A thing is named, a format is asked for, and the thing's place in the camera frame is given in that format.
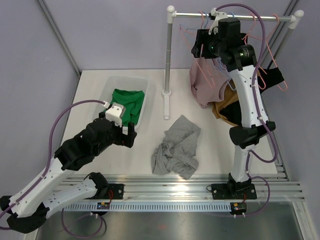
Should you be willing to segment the green tank top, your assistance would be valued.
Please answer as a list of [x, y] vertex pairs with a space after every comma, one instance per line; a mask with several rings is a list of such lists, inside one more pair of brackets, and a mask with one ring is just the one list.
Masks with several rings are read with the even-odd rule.
[[112, 93], [111, 104], [118, 103], [125, 107], [122, 124], [127, 127], [129, 123], [137, 125], [142, 110], [145, 93], [140, 91], [127, 91], [115, 89]]

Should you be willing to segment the pink mauve tank top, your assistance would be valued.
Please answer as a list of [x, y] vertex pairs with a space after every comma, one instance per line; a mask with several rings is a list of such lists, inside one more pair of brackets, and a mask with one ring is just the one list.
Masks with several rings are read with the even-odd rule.
[[[206, 77], [214, 80], [215, 87], [210, 88], [196, 64], [198, 61]], [[215, 68], [212, 59], [196, 58], [189, 70], [190, 89], [198, 105], [205, 109], [211, 102], [224, 100], [224, 92], [227, 86], [227, 79]]]

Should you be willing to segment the grey tank top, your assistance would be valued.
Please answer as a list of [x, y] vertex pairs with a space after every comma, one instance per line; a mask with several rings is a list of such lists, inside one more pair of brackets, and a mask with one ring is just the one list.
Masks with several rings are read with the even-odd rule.
[[162, 143], [151, 155], [151, 172], [166, 175], [171, 172], [188, 180], [199, 167], [195, 159], [201, 128], [181, 115], [164, 132]]

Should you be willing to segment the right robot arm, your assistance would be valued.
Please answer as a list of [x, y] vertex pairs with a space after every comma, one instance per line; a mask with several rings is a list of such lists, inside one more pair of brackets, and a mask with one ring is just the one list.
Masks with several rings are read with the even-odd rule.
[[199, 29], [191, 53], [195, 58], [220, 58], [236, 88], [241, 110], [241, 125], [232, 127], [229, 136], [235, 146], [233, 168], [227, 183], [211, 185], [214, 200], [255, 200], [256, 189], [249, 175], [250, 157], [265, 135], [275, 130], [263, 110], [257, 80], [254, 48], [245, 44], [241, 22], [236, 18], [215, 18], [210, 29]]

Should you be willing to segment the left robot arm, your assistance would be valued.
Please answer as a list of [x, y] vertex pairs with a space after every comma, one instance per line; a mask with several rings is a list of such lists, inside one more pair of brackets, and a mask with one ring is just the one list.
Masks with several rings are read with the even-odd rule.
[[7, 229], [27, 234], [72, 203], [110, 196], [109, 183], [100, 172], [90, 173], [81, 183], [67, 190], [59, 193], [53, 190], [109, 146], [131, 148], [136, 136], [134, 123], [128, 123], [127, 133], [124, 134], [122, 126], [108, 120], [101, 112], [98, 118], [55, 151], [49, 165], [23, 190], [1, 197], [0, 208], [9, 214]]

